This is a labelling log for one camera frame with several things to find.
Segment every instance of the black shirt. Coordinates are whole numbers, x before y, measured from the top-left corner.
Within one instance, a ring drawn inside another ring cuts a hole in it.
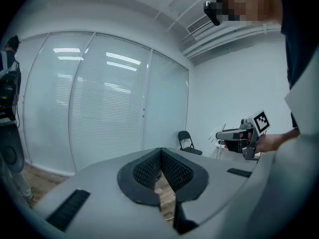
[[[10,68],[15,61],[13,51],[11,51],[11,50],[6,51],[6,57],[7,57],[8,68]],[[0,71],[2,71],[2,70],[3,70],[2,56],[0,55]],[[20,71],[19,66],[16,69],[16,73],[17,73],[17,94],[19,95],[20,94],[20,86],[21,86],[21,71]]]
[[[317,0],[281,0],[281,33],[286,37],[287,73],[292,88],[306,69],[318,46]],[[292,116],[293,127],[297,127]]]

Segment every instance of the white wall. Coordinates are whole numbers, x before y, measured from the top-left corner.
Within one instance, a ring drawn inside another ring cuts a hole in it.
[[[153,18],[114,4],[63,0],[32,10],[21,10],[11,22],[2,44],[12,35],[25,39],[35,35],[68,30],[107,33],[153,48],[187,69],[193,65],[182,55],[179,42]]]
[[[284,100],[289,92],[284,37],[254,38],[253,46],[208,60],[189,74],[187,130],[204,156],[215,149],[208,135],[217,125],[238,127],[241,119],[260,109],[271,123],[267,133],[292,129]]]

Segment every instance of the black slot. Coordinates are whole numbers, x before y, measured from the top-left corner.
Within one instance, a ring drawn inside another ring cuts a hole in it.
[[[248,171],[244,171],[244,170],[240,170],[240,169],[236,169],[236,168],[230,168],[227,170],[227,172],[232,173],[232,174],[236,174],[239,176],[247,177],[247,178],[249,178],[250,175],[252,174],[252,172],[248,172]]]
[[[47,221],[57,229],[65,231],[89,195],[90,193],[85,190],[75,190]]]

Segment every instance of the frosted glass panel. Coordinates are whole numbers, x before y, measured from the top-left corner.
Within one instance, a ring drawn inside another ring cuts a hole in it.
[[[153,53],[144,120],[143,149],[180,148],[177,134],[185,130],[188,71]]]
[[[72,81],[91,34],[52,34],[31,70],[24,103],[25,139],[32,162],[74,174],[68,134]]]
[[[29,155],[25,145],[24,132],[23,132],[23,102],[24,102],[24,91],[26,81],[28,79],[31,66],[34,62],[35,56],[38,53],[41,44],[43,43],[45,36],[36,37],[23,41],[19,45],[19,49],[15,55],[15,59],[20,63],[21,71],[21,86],[20,95],[18,100],[18,115],[16,115],[17,124],[19,126],[19,134],[22,143],[23,153],[26,161],[30,162]]]
[[[81,61],[70,105],[70,140],[77,171],[140,149],[150,50],[97,35]]]

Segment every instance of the person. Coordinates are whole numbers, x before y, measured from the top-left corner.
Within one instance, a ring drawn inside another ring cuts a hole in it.
[[[290,89],[302,75],[318,47],[316,18],[317,0],[216,0],[224,11],[238,15],[240,20],[253,23],[275,22],[281,25],[286,39],[287,72]],[[293,129],[282,134],[261,135],[256,153],[275,151],[279,146],[300,134],[291,114]]]
[[[6,43],[4,48],[4,52],[6,53],[7,68],[12,67],[11,71],[16,71],[16,97],[12,103],[12,106],[15,106],[15,107],[19,99],[20,86],[21,86],[21,71],[20,71],[19,63],[15,60],[15,54],[19,48],[19,44],[20,44],[19,38],[15,35],[9,39],[9,41]],[[3,68],[4,68],[4,65],[3,65],[2,55],[1,55],[0,56],[0,73],[3,70]],[[14,173],[12,171],[9,171],[8,168],[3,168],[1,170],[6,171],[7,173],[6,177],[8,178],[7,181],[10,181],[10,178],[12,178],[12,181],[14,182],[16,188],[19,190],[22,196],[24,196],[28,200],[33,198],[31,187],[29,186],[23,174],[23,171],[19,173]],[[13,194],[13,195],[15,196],[15,199],[19,199],[17,194]]]

